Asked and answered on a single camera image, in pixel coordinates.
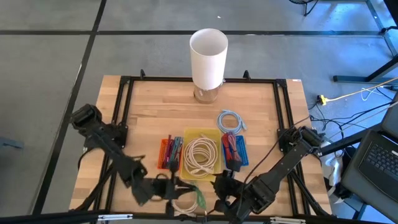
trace laptop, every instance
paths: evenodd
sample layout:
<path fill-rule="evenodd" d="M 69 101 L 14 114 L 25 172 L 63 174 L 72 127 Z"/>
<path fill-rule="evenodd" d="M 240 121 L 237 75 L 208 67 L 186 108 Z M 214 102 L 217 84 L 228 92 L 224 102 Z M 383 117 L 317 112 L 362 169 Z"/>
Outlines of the laptop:
<path fill-rule="evenodd" d="M 398 106 L 388 109 L 381 126 L 381 133 L 369 130 L 362 138 L 341 184 L 398 223 Z"/>

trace yellow tray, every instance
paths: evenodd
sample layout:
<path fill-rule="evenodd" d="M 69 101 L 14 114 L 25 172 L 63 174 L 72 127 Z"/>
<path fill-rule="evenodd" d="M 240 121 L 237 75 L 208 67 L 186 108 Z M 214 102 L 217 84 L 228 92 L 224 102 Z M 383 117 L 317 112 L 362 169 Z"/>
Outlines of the yellow tray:
<path fill-rule="evenodd" d="M 222 165 L 222 150 L 221 150 L 221 133 L 218 129 L 205 129 L 205 128 L 188 128 L 184 131 L 184 144 L 183 144 L 183 151 L 182 153 L 185 153 L 185 147 L 187 144 L 196 139 L 196 138 L 201 138 L 201 135 L 205 135 L 206 137 L 216 141 L 216 146 L 217 146 L 217 160 L 216 163 L 214 164 L 214 174 L 219 174 L 221 173 L 221 165 Z M 184 163 L 183 163 L 183 158 L 184 156 L 181 156 L 181 169 L 180 169 L 180 177 L 181 179 L 185 180 L 205 180 L 205 181 L 215 181 L 216 177 L 209 174 L 205 177 L 198 178 L 195 176 L 192 176 L 185 168 Z"/>

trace light blue cable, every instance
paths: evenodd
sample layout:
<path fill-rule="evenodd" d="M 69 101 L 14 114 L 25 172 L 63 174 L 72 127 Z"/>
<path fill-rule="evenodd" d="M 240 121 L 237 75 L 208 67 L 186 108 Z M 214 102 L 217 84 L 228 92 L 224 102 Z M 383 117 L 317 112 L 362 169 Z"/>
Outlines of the light blue cable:
<path fill-rule="evenodd" d="M 238 126 L 236 128 L 224 127 L 222 122 L 223 122 L 223 118 L 225 115 L 233 115 L 238 120 Z M 242 118 L 237 113 L 235 113 L 234 111 L 230 111 L 230 110 L 223 110 L 223 112 L 220 113 L 220 115 L 218 115 L 217 126 L 222 132 L 224 132 L 224 133 L 232 132 L 234 135 L 237 135 L 242 130 L 242 128 L 245 130 L 248 129 L 248 127 L 246 126 L 246 124 L 244 123 Z"/>

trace laptop keyboard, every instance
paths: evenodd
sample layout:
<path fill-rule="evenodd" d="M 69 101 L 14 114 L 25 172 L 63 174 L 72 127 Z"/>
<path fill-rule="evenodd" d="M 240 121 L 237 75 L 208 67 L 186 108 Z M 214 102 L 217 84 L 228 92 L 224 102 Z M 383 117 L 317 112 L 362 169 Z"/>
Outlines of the laptop keyboard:
<path fill-rule="evenodd" d="M 398 156 L 377 144 L 370 148 L 365 161 L 398 181 Z"/>

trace wooden tabletop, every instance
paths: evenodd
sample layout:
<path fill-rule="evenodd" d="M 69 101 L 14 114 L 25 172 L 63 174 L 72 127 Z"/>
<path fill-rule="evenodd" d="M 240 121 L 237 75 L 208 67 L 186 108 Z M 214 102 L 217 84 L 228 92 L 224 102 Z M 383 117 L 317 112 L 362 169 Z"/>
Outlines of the wooden tabletop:
<path fill-rule="evenodd" d="M 120 76 L 104 76 L 103 78 L 96 105 L 102 112 L 105 123 L 111 121 L 119 79 Z M 300 80 L 287 80 L 287 86 L 294 122 L 297 122 L 308 116 L 303 86 Z M 124 88 L 122 102 L 124 102 L 126 91 L 127 88 Z M 266 155 L 277 140 L 278 117 L 271 84 L 224 83 L 219 90 L 218 99 L 214 103 L 206 105 L 198 103 L 194 99 L 193 83 L 191 82 L 136 81 L 131 100 L 127 119 L 129 132 L 124 153 L 129 156 L 146 155 L 142 163 L 148 170 L 147 177 L 155 177 L 159 172 L 169 175 L 167 171 L 156 168 L 161 139 L 167 138 L 169 134 L 173 137 L 183 136 L 186 128 L 217 128 L 216 118 L 222 109 L 237 112 L 248 127 L 248 130 L 241 131 L 240 134 L 245 138 L 249 165 L 242 167 L 241 171 L 236 173 L 236 179 L 243 181 L 248 172 Z M 280 100 L 285 127 L 288 127 L 282 90 L 280 90 Z M 121 118 L 122 112 L 123 108 L 120 109 L 119 118 Z M 227 116 L 223 123 L 225 126 L 231 127 L 237 125 L 233 117 Z M 310 127 L 310 120 L 300 124 L 300 126 L 303 125 Z M 103 155 L 102 150 L 94 150 L 82 160 L 70 208 L 79 206 L 96 185 Z M 279 148 L 275 148 L 252 176 L 266 172 L 281 157 L 282 153 Z M 331 213 L 319 160 L 313 156 L 307 156 L 302 160 L 302 166 L 307 188 L 322 208 Z M 217 200 L 212 185 L 204 181 L 198 181 L 197 185 L 206 198 L 207 210 L 211 210 Z M 107 188 L 108 186 L 104 188 L 101 208 L 105 204 Z M 303 213 L 301 195 L 297 186 L 296 197 L 298 209 L 300 213 Z M 177 200 L 177 204 L 182 208 L 187 208 L 191 206 L 194 199 L 195 194 L 186 194 Z M 165 203 L 166 201 L 148 202 L 142 207 L 138 206 L 131 194 L 131 189 L 125 188 L 118 177 L 111 211 L 164 213 Z M 203 214 L 203 210 L 200 208 L 195 212 Z M 261 215 L 292 215 L 286 179 L 280 185 L 275 202 Z"/>

